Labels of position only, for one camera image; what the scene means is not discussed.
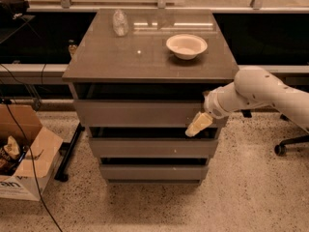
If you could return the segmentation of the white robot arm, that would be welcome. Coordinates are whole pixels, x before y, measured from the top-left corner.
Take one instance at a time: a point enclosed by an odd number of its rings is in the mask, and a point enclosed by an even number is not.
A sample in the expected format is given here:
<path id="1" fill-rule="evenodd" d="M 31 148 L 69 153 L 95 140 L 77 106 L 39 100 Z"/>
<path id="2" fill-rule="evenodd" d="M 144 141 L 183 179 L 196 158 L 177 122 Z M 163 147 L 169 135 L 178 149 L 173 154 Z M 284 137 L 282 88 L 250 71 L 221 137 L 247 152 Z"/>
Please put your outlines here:
<path id="1" fill-rule="evenodd" d="M 228 117 L 237 110 L 263 106 L 271 106 L 309 131 L 309 94 L 286 85 L 257 66 L 240 69 L 232 83 L 208 92 L 204 98 L 204 111 L 196 114 L 185 131 L 189 137 L 209 127 L 214 119 Z"/>

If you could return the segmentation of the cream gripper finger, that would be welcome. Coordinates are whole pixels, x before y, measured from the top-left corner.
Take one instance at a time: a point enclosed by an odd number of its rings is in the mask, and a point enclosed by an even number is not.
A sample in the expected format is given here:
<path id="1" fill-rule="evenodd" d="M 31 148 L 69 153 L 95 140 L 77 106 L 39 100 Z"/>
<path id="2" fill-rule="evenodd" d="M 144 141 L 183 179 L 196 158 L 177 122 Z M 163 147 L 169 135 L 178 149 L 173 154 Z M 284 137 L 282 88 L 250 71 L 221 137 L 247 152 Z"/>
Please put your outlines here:
<path id="1" fill-rule="evenodd" d="M 210 114 L 206 112 L 198 112 L 193 121 L 187 127 L 185 131 L 185 135 L 188 137 L 193 137 L 198 134 L 200 131 L 209 127 L 212 124 L 213 118 Z"/>

